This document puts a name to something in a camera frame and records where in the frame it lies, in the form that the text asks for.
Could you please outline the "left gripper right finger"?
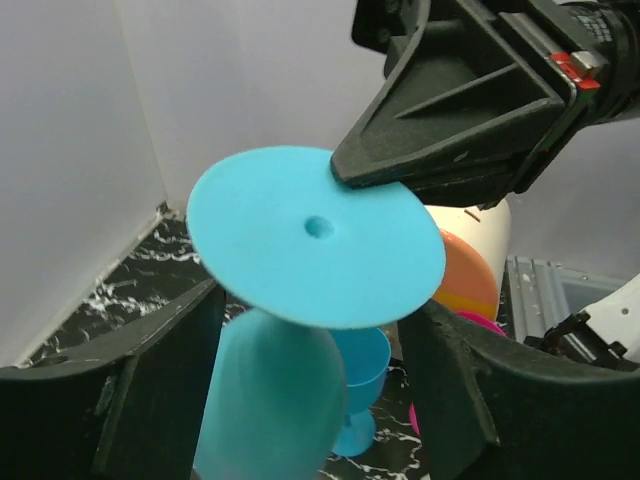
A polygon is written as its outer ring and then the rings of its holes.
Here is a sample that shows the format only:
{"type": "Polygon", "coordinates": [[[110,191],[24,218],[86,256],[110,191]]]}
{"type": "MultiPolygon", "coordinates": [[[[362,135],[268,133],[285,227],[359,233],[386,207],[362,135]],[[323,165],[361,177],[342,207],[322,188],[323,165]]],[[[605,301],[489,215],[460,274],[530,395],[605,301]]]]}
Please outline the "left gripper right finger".
{"type": "MultiPolygon", "coordinates": [[[[429,301],[421,309],[435,313],[447,308],[429,301]]],[[[637,372],[555,357],[504,336],[493,338],[461,320],[448,324],[468,345],[496,438],[484,444],[478,438],[457,444],[449,438],[443,444],[421,438],[432,478],[638,477],[637,372]]]]}

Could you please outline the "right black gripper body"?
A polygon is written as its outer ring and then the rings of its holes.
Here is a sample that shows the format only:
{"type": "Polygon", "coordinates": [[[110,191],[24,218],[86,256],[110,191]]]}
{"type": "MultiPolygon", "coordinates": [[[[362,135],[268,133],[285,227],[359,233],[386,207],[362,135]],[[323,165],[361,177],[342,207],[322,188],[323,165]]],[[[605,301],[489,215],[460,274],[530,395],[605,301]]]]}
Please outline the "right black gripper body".
{"type": "Polygon", "coordinates": [[[500,17],[509,40],[564,101],[509,183],[523,193],[580,130],[639,117],[639,3],[523,1],[500,17]]]}

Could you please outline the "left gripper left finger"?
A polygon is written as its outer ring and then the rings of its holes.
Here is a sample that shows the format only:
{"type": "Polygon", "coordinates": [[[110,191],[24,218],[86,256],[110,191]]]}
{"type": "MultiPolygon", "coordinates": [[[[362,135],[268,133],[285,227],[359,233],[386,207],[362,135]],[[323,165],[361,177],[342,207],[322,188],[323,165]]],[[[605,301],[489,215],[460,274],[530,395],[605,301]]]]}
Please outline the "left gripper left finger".
{"type": "Polygon", "coordinates": [[[189,479],[226,294],[161,309],[28,368],[1,371],[5,479],[189,479]]]}

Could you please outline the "blue wine glass front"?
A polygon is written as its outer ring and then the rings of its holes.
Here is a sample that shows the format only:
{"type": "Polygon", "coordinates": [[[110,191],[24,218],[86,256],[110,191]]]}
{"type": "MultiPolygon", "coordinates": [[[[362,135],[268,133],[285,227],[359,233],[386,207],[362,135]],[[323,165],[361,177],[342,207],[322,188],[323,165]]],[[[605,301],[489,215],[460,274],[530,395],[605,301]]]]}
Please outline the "blue wine glass front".
{"type": "Polygon", "coordinates": [[[370,407],[382,393],[391,345],[379,328],[332,330],[331,335],[341,354],[347,383],[346,413],[332,453],[355,457],[374,442],[376,424],[370,407]]]}

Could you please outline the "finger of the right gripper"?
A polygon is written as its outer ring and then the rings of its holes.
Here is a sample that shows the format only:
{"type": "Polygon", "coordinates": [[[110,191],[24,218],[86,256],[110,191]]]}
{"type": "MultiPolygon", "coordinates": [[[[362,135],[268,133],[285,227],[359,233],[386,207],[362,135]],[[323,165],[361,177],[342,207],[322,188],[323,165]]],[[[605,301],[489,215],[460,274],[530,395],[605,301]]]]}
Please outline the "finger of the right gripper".
{"type": "Polygon", "coordinates": [[[459,1],[358,1],[351,39],[359,47],[387,53],[393,40],[404,45],[422,29],[421,53],[470,54],[459,1]]]}
{"type": "Polygon", "coordinates": [[[491,205],[564,109],[507,37],[520,4],[459,1],[469,55],[425,55],[421,34],[385,53],[385,81],[331,158],[353,188],[401,182],[423,202],[491,205]]]}

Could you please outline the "blue wine glass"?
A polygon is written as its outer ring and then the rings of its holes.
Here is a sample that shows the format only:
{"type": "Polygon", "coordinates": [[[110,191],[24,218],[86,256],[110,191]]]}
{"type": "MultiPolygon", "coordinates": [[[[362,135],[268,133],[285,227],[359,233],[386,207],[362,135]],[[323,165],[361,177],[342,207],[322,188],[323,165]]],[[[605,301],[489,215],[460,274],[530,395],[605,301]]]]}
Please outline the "blue wine glass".
{"type": "Polygon", "coordinates": [[[237,153],[190,194],[202,265],[247,305],[221,332],[194,459],[203,479],[313,478],[347,406],[331,331],[383,331],[443,279],[422,202],[400,183],[350,189],[330,158],[301,146],[237,153]]]}
{"type": "Polygon", "coordinates": [[[355,457],[374,442],[376,424],[370,407],[382,393],[391,345],[379,328],[332,330],[331,335],[341,354],[347,383],[346,413],[332,453],[355,457]]]}

